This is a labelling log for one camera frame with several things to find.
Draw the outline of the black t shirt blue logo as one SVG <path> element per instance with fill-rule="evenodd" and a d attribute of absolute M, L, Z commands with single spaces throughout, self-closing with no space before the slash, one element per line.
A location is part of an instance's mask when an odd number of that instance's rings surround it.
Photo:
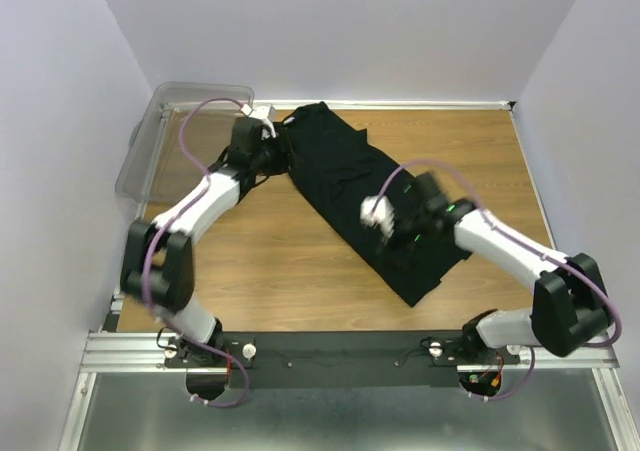
<path fill-rule="evenodd" d="M 442 234 L 422 234 L 390 250 L 379 230 L 360 221 L 361 203 L 376 196 L 399 164 L 368 142 L 324 102 L 301 106 L 283 119 L 294 152 L 289 177 L 331 228 L 413 307 L 470 254 Z"/>

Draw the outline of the clear plastic bin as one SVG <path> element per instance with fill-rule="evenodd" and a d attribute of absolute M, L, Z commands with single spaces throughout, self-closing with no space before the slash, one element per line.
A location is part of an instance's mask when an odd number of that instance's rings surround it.
<path fill-rule="evenodd" d="M 252 104 L 254 96 L 250 87 L 241 85 L 177 81 L 159 85 L 132 132 L 128 154 L 116 180 L 116 193 L 138 204 L 168 202 L 169 198 L 154 195 L 151 187 L 171 113 L 178 108 L 192 108 L 209 98 L 231 98 Z"/>

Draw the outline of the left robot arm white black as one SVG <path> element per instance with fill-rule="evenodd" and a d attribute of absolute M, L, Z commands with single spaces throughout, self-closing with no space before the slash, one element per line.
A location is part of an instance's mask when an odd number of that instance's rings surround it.
<path fill-rule="evenodd" d="M 235 119 L 229 144 L 204 168 L 201 181 L 153 220 L 129 226 L 119 287 L 147 306 L 188 341 L 187 353 L 201 366 L 227 351 L 219 318 L 195 296 L 194 247 L 204 233 L 246 195 L 272 176 L 287 173 L 293 149 L 286 128 L 254 117 Z"/>

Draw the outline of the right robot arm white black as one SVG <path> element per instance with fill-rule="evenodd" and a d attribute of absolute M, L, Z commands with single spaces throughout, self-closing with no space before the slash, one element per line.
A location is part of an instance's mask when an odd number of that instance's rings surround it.
<path fill-rule="evenodd" d="M 385 247 L 405 247 L 428 235 L 444 237 L 487 259 L 531 293 L 527 308 L 489 310 L 463 326 L 459 342 L 467 360 L 483 362 L 508 346 L 541 347 L 563 358 L 598 346 L 598 336 L 617 327 L 619 316 L 589 255 L 570 256 L 541 245 L 474 199 L 449 200 L 430 172 L 416 177 L 409 190 L 414 201 L 404 214 L 396 213 L 384 194 L 373 199 L 368 214 L 380 227 Z"/>

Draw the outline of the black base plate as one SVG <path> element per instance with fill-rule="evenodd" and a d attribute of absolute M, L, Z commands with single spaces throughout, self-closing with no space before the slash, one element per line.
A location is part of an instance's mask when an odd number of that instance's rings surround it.
<path fill-rule="evenodd" d="M 224 349 L 253 389 L 454 387 L 462 369 L 520 359 L 504 348 L 471 352 L 459 331 L 227 332 Z"/>

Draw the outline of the aluminium frame rail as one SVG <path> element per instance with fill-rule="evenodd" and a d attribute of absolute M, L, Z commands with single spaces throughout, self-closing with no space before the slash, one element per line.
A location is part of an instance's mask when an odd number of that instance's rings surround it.
<path fill-rule="evenodd" d="M 149 332 L 118 332 L 125 297 L 115 288 L 107 315 L 97 332 L 85 341 L 79 373 L 64 423 L 58 448 L 78 450 L 87 422 L 97 379 L 102 374 L 135 374 L 163 372 L 163 351 Z"/>

